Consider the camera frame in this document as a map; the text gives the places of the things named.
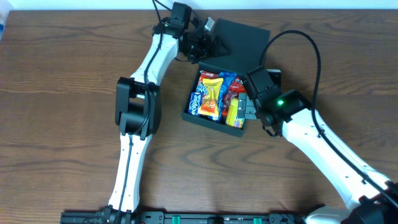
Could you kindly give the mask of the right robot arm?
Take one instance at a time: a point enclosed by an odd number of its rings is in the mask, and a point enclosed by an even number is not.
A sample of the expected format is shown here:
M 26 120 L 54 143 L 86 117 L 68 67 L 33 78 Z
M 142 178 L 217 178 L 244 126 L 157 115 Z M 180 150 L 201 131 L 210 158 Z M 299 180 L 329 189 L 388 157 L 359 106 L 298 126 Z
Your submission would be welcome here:
M 322 206 L 301 223 L 397 223 L 397 184 L 357 156 L 302 94 L 240 94 L 238 110 L 248 105 L 270 136 L 285 138 L 316 165 L 346 206 Z

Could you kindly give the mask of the red Hacks candy bag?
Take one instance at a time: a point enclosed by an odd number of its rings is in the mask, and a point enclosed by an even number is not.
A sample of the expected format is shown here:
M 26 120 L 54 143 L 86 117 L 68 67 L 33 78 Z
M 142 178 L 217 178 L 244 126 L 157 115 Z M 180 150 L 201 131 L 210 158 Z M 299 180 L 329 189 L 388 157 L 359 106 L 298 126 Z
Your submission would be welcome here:
M 222 117 L 227 117 L 229 106 L 232 98 L 238 98 L 240 93 L 245 93 L 245 89 L 243 87 L 243 82 L 239 77 L 236 77 L 233 82 L 230 84 L 228 91 L 224 94 L 223 97 L 223 109 L 222 109 Z

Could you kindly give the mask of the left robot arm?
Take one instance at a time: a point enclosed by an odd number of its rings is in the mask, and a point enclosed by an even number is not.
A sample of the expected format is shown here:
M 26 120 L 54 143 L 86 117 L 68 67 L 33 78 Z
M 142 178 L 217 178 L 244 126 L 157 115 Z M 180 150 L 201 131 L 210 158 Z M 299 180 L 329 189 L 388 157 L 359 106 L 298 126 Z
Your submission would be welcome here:
M 179 53 L 192 63 L 223 53 L 218 39 L 209 35 L 213 20 L 199 23 L 189 32 L 186 25 L 160 22 L 153 29 L 152 43 L 140 67 L 116 85 L 115 123 L 119 128 L 121 153 L 113 192 L 108 205 L 115 220 L 135 212 L 145 153 L 161 119 L 160 84 Z

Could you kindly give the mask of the small blue snack packet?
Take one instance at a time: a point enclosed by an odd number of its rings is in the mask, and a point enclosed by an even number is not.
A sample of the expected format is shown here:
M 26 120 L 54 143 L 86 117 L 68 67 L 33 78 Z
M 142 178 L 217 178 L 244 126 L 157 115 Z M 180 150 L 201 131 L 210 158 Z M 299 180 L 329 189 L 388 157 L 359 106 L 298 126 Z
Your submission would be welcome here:
M 188 104 L 188 113 L 194 116 L 198 116 L 198 110 L 201 106 L 201 101 L 202 101 L 202 93 L 191 92 Z

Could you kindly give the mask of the dark green gift box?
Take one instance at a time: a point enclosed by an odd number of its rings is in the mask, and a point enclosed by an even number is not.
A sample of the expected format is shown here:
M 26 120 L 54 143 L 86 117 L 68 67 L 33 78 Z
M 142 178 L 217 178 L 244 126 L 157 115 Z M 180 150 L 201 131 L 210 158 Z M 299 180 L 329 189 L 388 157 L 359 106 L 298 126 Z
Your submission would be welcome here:
M 213 121 L 209 116 L 189 114 L 190 94 L 191 92 L 200 92 L 203 97 L 206 92 L 202 84 L 203 79 L 219 78 L 218 75 L 221 72 L 236 73 L 236 77 L 239 77 L 242 81 L 242 77 L 247 72 L 259 66 L 259 60 L 262 57 L 264 47 L 268 43 L 270 32 L 258 27 L 218 19 L 213 30 L 214 35 L 221 35 L 229 40 L 231 55 L 200 60 L 193 85 L 182 112 L 182 119 L 199 126 L 241 137 L 244 134 L 245 124 L 243 124 L 242 129 L 238 129 L 227 126 L 226 117 L 224 118 L 222 115 L 221 121 L 217 122 Z

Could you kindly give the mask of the yellow orange snack bag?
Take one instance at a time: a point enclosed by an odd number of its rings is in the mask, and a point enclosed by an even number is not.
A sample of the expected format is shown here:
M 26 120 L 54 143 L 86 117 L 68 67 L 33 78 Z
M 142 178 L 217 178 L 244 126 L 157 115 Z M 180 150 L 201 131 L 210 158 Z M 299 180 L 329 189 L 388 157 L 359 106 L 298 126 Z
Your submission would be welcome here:
M 202 81 L 205 89 L 205 95 L 202 98 L 201 106 L 198 114 L 209 116 L 213 121 L 217 121 L 218 112 L 218 95 L 220 93 L 222 78 L 209 79 L 204 78 Z

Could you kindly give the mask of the blue Oreo cookie pack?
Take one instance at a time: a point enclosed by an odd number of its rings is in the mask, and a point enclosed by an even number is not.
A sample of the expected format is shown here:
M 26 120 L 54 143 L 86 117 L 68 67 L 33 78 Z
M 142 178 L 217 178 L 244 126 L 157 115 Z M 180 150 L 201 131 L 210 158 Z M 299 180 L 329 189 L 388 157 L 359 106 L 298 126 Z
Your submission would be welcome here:
M 223 79 L 221 84 L 220 93 L 218 95 L 218 112 L 217 122 L 221 121 L 221 115 L 223 110 L 223 97 L 228 92 L 229 86 L 232 84 L 236 78 L 236 73 L 233 72 L 221 72 L 218 77 Z

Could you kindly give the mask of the yellow candy canister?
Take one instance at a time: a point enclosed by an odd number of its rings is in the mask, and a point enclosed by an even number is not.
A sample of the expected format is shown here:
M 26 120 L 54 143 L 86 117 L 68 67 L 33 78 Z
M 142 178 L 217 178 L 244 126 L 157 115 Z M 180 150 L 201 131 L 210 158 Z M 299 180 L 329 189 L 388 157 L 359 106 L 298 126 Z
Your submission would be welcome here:
M 239 105 L 240 100 L 232 98 L 229 104 L 229 110 L 226 117 L 226 125 L 233 128 L 242 129 L 244 124 L 244 115 L 241 115 L 242 107 Z

